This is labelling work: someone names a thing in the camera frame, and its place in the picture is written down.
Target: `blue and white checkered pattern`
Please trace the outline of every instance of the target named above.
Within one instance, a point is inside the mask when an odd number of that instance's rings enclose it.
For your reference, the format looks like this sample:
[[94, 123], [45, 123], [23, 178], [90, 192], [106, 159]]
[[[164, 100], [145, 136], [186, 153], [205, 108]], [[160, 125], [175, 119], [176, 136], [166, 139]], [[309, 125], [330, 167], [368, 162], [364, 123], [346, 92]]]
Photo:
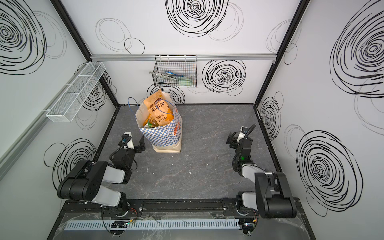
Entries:
[[173, 120], [165, 125], [154, 128], [140, 128], [143, 135], [156, 147], [168, 147], [177, 144], [181, 137], [181, 116], [175, 104], [173, 105]]

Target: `blue rope handle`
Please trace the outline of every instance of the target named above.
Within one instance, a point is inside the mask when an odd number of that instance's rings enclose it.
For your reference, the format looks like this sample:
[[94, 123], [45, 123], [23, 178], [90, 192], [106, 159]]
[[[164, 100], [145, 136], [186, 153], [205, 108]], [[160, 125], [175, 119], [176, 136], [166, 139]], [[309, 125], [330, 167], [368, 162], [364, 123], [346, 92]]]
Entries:
[[129, 104], [129, 99], [130, 99], [130, 98], [132, 98], [132, 99], [136, 102], [137, 107], [139, 107], [139, 104], [137, 103], [136, 99], [134, 99], [133, 97], [129, 97], [129, 98], [128, 98], [128, 107], [129, 107], [129, 110], [130, 110], [131, 112], [133, 112], [133, 110], [131, 109], [131, 106], [130, 106], [130, 104]]
[[161, 100], [164, 100], [164, 101], [166, 101], [167, 103], [169, 103], [169, 104], [171, 104], [171, 105], [173, 105], [173, 104], [170, 103], [170, 102], [168, 102], [168, 101], [165, 100], [165, 99], [158, 99], [158, 100], [155, 101], [155, 106], [156, 106], [156, 108], [157, 108], [160, 112], [165, 113], [165, 112], [161, 111], [161, 110], [159, 109], [159, 107], [157, 106], [157, 104], [156, 104], [158, 101], [161, 101]]

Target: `white wire basket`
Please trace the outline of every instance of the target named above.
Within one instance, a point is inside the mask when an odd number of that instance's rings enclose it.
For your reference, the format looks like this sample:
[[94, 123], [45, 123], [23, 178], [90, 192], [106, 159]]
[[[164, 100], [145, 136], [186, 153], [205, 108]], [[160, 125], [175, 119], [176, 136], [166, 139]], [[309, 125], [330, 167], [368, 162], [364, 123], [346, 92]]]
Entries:
[[46, 116], [52, 122], [71, 122], [105, 71], [102, 62], [88, 62]]

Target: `black frame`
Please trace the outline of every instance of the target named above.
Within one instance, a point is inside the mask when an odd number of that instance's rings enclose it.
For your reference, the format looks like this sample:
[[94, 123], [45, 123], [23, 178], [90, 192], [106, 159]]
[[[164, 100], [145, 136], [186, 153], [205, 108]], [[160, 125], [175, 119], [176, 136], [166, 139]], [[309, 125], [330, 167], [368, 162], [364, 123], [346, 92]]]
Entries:
[[[50, 0], [50, 1], [51, 1], [52, 5], [54, 6], [54, 8], [56, 9], [57, 13], [59, 14], [60, 18], [62, 19], [63, 23], [65, 24], [66, 28], [70, 32], [72, 38], [76, 42], [80, 51], [84, 55], [85, 59], [87, 61], [92, 61], [90, 51], [88, 50], [85, 42], [83, 41], [82, 37], [80, 36], [79, 32], [77, 31], [74, 23], [70, 19], [69, 14], [66, 11], [65, 7], [63, 6], [61, 0]], [[297, 10], [293, 16], [293, 19], [290, 23], [289, 28], [288, 28], [288, 31], [286, 32], [284, 39], [282, 41], [282, 44], [281, 44], [281, 46], [277, 52], [276, 61], [271, 65], [271, 68], [268, 71], [268, 74], [264, 80], [264, 83], [262, 85], [262, 88], [261, 88], [258, 96], [257, 96], [255, 103], [181, 104], [181, 105], [253, 105], [255, 114], [256, 114], [257, 119], [258, 119], [258, 123], [259, 123], [260, 128], [262, 130], [262, 133], [264, 135], [264, 139], [265, 139], [266, 144], [268, 146], [269, 152], [270, 152], [271, 157], [272, 157], [272, 161], [275, 165], [277, 172], [282, 172], [282, 170], [281, 170], [279, 161], [277, 159], [277, 156], [275, 154], [275, 151], [273, 149], [272, 143], [271, 143], [269, 136], [266, 132], [264, 123], [263, 123], [262, 119], [260, 118], [260, 114], [257, 110], [257, 107], [260, 104], [261, 99], [264, 96], [264, 94], [268, 88], [268, 85], [271, 82], [271, 80], [274, 76], [274, 73], [277, 70], [279, 63], [284, 56], [284, 52], [289, 45], [289, 41], [292, 38], [292, 36], [293, 36], [293, 34], [294, 34], [294, 32], [295, 32], [295, 30], [296, 30], [296, 28], [297, 28], [297, 26], [301, 20], [302, 15], [304, 14], [304, 12], [306, 10], [306, 7], [307, 7], [309, 2], [310, 2], [310, 0], [301, 0], [300, 1], [299, 6], [297, 7]], [[113, 126], [115, 118], [116, 118], [116, 116], [120, 110], [120, 107], [122, 105], [126, 105], [126, 104], [119, 104], [118, 103], [116, 97], [114, 96], [113, 92], [109, 88], [109, 86], [108, 86], [108, 84], [105, 81], [103, 76], [100, 78], [99, 81], [100, 81], [102, 87], [104, 88], [104, 90], [106, 91], [108, 97], [112, 101], [116, 110], [115, 110], [115, 112], [114, 112], [114, 114], [113, 114], [113, 116], [112, 116], [112, 118], [108, 124], [107, 130], [105, 131], [105, 133], [103, 135], [103, 138], [100, 142], [100, 145], [98, 146], [98, 149], [96, 151], [96, 154], [94, 156], [93, 161], [98, 160], [100, 153], [101, 153], [101, 150], [103, 149], [105, 141], [108, 137], [108, 134], [111, 131], [111, 128]], [[235, 211], [232, 211], [233, 207], [231, 208], [231, 205], [234, 206], [233, 204], [236, 202], [236, 199], [155, 199], [155, 200], [129, 200], [129, 202], [133, 202], [133, 204], [132, 204], [133, 207], [135, 209], [137, 209], [137, 211], [139, 212], [140, 215], [141, 215], [142, 211], [149, 212], [151, 210], [154, 210], [156, 212], [210, 211], [210, 212], [215, 212], [217, 214], [222, 214], [223, 216], [235, 216], [237, 218], [243, 218], [243, 219], [252, 218], [253, 219], [253, 215], [251, 215], [249, 217], [240, 216]], [[308, 219], [307, 219], [305, 212], [302, 208], [301, 202], [298, 198], [295, 198], [295, 204], [296, 204], [298, 213], [301, 215], [301, 217], [304, 221], [305, 227], [306, 227], [306, 229], [310, 235], [310, 238], [312, 240], [315, 240], [316, 238], [312, 232], [311, 226], [308, 222]], [[60, 214], [58, 215], [58, 218], [57, 218], [54, 226], [52, 227], [52, 230], [48, 236], [49, 240], [53, 239], [55, 232], [56, 232], [56, 229], [60, 225], [60, 223], [64, 217], [64, 214], [68, 213], [68, 212], [71, 212], [71, 213], [73, 213], [73, 212], [79, 212], [79, 213], [80, 212], [81, 213], [100, 212], [100, 207], [98, 204], [89, 203], [88, 205], [84, 205], [83, 202], [67, 200], [65, 202], [62, 210], [60, 211]], [[105, 214], [104, 216], [106, 216], [106, 217], [111, 217], [112, 219], [114, 219], [114, 218], [119, 219], [115, 215], [111, 214], [110, 212], [105, 212], [104, 214]]]

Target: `paper bag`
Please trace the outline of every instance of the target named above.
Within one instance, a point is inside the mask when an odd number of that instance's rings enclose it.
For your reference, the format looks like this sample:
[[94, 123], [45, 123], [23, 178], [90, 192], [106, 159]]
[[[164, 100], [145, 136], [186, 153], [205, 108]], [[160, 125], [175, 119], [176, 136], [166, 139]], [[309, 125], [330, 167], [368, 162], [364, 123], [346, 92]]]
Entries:
[[136, 111], [137, 125], [143, 135], [151, 142], [152, 147], [156, 152], [180, 152], [182, 119], [169, 94], [163, 93], [163, 95], [164, 99], [171, 103], [169, 104], [169, 107], [173, 111], [173, 120], [164, 126], [143, 128], [142, 123], [148, 118], [149, 111], [146, 105], [141, 104]]

